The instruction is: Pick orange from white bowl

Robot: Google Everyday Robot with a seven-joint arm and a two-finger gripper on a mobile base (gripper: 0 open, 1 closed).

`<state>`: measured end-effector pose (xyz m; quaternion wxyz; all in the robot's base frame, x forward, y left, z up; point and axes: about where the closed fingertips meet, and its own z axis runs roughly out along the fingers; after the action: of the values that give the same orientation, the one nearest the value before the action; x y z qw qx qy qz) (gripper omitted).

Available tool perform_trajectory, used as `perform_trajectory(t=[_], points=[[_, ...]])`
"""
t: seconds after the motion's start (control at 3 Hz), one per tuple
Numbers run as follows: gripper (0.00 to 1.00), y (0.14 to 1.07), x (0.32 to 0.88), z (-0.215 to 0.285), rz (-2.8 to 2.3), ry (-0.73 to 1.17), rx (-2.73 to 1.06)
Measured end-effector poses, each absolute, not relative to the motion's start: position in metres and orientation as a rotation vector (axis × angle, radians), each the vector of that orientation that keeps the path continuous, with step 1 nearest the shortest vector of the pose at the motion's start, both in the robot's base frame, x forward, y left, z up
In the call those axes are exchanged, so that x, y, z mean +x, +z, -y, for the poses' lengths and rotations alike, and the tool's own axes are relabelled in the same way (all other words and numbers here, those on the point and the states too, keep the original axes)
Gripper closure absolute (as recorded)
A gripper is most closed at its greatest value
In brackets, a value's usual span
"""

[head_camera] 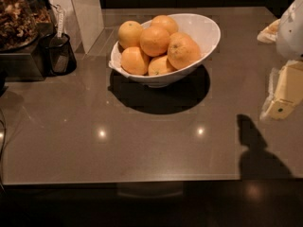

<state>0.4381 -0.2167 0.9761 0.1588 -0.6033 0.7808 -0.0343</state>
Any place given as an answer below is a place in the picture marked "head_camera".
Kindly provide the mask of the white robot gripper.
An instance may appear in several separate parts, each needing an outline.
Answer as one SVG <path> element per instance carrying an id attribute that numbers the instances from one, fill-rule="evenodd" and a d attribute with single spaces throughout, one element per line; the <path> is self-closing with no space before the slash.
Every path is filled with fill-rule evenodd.
<path id="1" fill-rule="evenodd" d="M 272 69 L 268 96 L 260 114 L 261 120 L 282 120 L 303 101 L 303 0 L 294 0 L 280 20 L 258 34 L 257 40 L 266 44 L 276 42 L 276 50 L 282 57 L 295 60 Z"/>

